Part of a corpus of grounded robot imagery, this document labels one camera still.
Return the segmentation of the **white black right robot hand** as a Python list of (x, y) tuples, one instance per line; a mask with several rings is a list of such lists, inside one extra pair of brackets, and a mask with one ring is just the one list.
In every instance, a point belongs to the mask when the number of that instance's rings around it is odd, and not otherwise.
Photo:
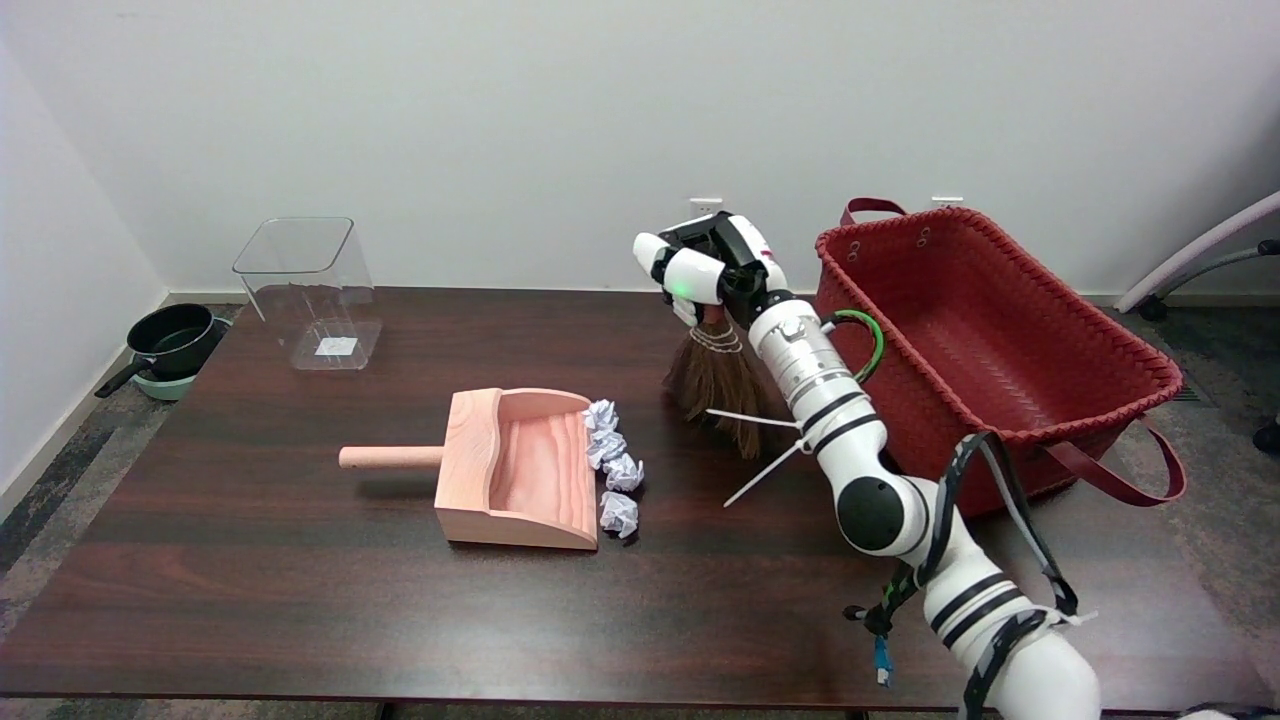
[(748, 329), (769, 307), (795, 300), (760, 231), (744, 215), (718, 211), (636, 234), (634, 256), (687, 325), (712, 307)]

